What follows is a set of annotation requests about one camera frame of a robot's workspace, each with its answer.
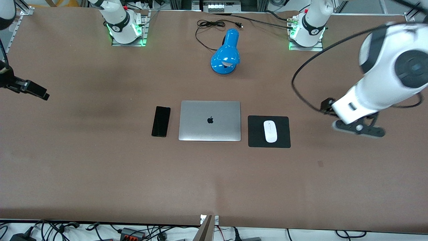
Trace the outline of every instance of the black mouse pad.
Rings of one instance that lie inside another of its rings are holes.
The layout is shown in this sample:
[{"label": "black mouse pad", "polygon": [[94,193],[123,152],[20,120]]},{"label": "black mouse pad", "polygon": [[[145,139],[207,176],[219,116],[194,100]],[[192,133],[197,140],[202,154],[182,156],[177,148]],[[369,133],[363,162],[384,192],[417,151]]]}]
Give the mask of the black mouse pad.
[{"label": "black mouse pad", "polygon": [[[263,123],[273,121],[276,126],[277,140],[269,143],[265,138]],[[248,116],[248,146],[249,147],[272,147],[290,148],[290,125],[286,116]]]}]

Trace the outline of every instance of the blue desk lamp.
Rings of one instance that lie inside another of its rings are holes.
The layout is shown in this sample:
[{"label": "blue desk lamp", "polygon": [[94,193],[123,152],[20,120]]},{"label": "blue desk lamp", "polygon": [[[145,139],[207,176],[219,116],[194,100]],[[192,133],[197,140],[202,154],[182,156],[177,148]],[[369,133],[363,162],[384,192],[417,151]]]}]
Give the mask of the blue desk lamp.
[{"label": "blue desk lamp", "polygon": [[239,32],[231,28],[227,30],[223,45],[215,52],[211,58],[211,68],[221,75],[232,73],[236,65],[241,62],[238,45]]}]

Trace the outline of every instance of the black smartphone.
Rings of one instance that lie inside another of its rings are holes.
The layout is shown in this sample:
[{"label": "black smartphone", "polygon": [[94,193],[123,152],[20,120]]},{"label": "black smartphone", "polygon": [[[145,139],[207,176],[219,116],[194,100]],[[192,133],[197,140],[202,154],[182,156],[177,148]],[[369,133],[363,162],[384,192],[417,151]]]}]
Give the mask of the black smartphone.
[{"label": "black smartphone", "polygon": [[155,120],[153,121],[152,136],[165,137],[168,130],[170,107],[156,106]]}]

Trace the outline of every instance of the computer mouse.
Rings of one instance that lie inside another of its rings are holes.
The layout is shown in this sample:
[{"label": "computer mouse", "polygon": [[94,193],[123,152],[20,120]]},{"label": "computer mouse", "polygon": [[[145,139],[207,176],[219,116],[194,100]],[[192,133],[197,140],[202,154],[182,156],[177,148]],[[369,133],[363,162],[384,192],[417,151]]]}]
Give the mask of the computer mouse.
[{"label": "computer mouse", "polygon": [[267,120],[263,123],[265,128],[265,138],[269,143],[274,143],[278,139],[278,135],[276,134],[276,126],[275,122],[272,120]]}]

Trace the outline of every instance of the laptop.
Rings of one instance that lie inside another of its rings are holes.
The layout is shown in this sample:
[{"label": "laptop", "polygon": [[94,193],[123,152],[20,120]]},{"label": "laptop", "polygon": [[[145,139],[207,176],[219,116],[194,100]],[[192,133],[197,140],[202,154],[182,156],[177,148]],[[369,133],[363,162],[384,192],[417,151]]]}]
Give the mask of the laptop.
[{"label": "laptop", "polygon": [[181,102],[180,141],[239,142],[241,103],[239,101]]}]

